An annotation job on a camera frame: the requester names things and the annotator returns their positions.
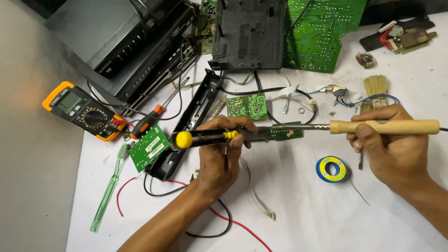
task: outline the multimeter display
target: multimeter display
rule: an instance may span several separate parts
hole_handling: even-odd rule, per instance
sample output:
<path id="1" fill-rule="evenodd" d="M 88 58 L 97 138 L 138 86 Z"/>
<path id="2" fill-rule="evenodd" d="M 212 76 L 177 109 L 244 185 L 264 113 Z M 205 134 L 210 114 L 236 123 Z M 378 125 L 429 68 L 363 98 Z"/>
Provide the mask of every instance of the multimeter display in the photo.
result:
<path id="1" fill-rule="evenodd" d="M 124 128 L 113 124 L 114 119 L 122 120 L 121 117 L 70 82 L 61 83 L 42 106 L 103 141 L 112 140 Z"/>
<path id="2" fill-rule="evenodd" d="M 69 91 L 60 100 L 57 107 L 68 113 L 76 105 L 76 103 L 79 102 L 79 100 L 81 100 L 79 96 Z"/>

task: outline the blue solder spool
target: blue solder spool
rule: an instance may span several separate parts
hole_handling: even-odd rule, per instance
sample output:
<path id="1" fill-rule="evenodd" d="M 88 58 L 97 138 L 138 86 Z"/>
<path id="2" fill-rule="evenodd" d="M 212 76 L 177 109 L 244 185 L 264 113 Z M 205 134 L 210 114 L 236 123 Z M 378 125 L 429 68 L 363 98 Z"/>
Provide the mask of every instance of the blue solder spool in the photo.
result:
<path id="1" fill-rule="evenodd" d="M 330 166 L 333 165 L 336 169 L 334 175 L 327 172 Z M 335 156 L 326 156 L 319 159 L 316 163 L 316 173 L 325 182 L 338 183 L 347 177 L 347 167 L 344 162 Z"/>

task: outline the wooden soldering iron handle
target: wooden soldering iron handle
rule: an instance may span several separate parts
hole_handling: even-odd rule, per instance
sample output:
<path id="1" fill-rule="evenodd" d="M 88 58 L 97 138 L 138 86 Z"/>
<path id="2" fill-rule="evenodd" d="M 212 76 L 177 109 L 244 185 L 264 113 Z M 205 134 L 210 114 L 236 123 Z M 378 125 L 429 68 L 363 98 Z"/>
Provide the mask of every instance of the wooden soldering iron handle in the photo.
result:
<path id="1" fill-rule="evenodd" d="M 353 133 L 360 124 L 368 124 L 380 134 L 435 135 L 440 131 L 440 124 L 437 120 L 330 121 L 330 133 Z"/>

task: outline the barcode sticker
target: barcode sticker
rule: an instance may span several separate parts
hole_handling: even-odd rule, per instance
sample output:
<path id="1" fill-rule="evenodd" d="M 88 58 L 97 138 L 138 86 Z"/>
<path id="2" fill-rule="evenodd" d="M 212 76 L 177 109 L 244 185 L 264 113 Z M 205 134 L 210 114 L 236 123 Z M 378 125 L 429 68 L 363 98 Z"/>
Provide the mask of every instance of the barcode sticker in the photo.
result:
<path id="1" fill-rule="evenodd" d="M 150 150 L 152 150 L 152 148 L 154 147 L 154 145 L 160 141 L 160 137 L 156 137 L 150 144 L 148 147 L 146 147 L 146 152 L 149 152 Z"/>
<path id="2" fill-rule="evenodd" d="M 149 153 L 149 158 L 152 158 L 155 154 L 157 154 L 161 149 L 163 149 L 164 143 L 161 143 L 159 146 L 157 146 L 157 148 L 155 148 L 151 153 Z"/>

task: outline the screwdriver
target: screwdriver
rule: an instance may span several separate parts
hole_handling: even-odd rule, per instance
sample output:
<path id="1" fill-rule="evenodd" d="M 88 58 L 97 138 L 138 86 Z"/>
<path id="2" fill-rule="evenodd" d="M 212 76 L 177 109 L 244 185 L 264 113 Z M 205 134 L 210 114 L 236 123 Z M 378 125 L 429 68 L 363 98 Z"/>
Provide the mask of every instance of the screwdriver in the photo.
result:
<path id="1" fill-rule="evenodd" d="M 185 83 L 187 83 L 187 81 L 190 79 L 190 77 L 187 77 L 184 82 L 182 82 L 181 86 L 184 86 Z M 177 92 L 179 92 L 180 89 L 176 89 L 174 90 L 174 92 L 162 103 L 162 105 L 157 104 L 157 106 L 155 107 L 155 109 L 153 111 L 151 111 L 151 113 L 149 113 L 150 116 L 152 117 L 144 117 L 143 119 L 141 119 L 136 125 L 135 127 L 132 129 L 131 134 L 129 134 L 130 137 L 132 137 L 133 139 L 139 139 L 141 138 L 144 134 L 146 134 L 146 131 L 150 130 L 152 127 L 154 127 L 154 125 L 157 123 L 157 118 L 160 117 L 160 115 L 165 111 L 164 106 L 171 100 L 171 98 L 173 98 L 173 96 L 175 96 L 177 94 Z"/>
<path id="2" fill-rule="evenodd" d="M 360 124 L 367 124 L 380 134 L 396 135 L 435 135 L 440 132 L 437 120 L 392 120 L 392 121 L 362 121 L 344 122 L 330 121 L 330 124 L 300 124 L 258 127 L 257 133 L 251 133 L 244 128 L 216 130 L 192 130 L 172 134 L 173 149 L 185 149 L 209 144 L 227 143 L 238 134 L 243 134 L 245 140 L 266 138 L 271 130 L 329 130 L 330 134 L 354 133 Z"/>

